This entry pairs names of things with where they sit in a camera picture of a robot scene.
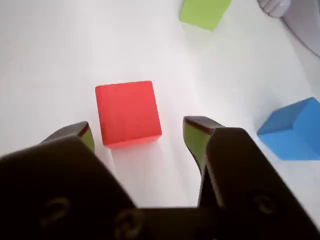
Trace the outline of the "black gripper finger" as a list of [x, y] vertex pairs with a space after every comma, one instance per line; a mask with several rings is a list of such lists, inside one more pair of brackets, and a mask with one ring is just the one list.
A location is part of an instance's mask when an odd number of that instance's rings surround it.
[[3, 240], [135, 240], [144, 218], [76, 135], [0, 159]]
[[202, 178], [198, 205], [222, 213], [218, 239], [319, 239], [314, 222], [244, 129], [185, 116], [183, 140]]

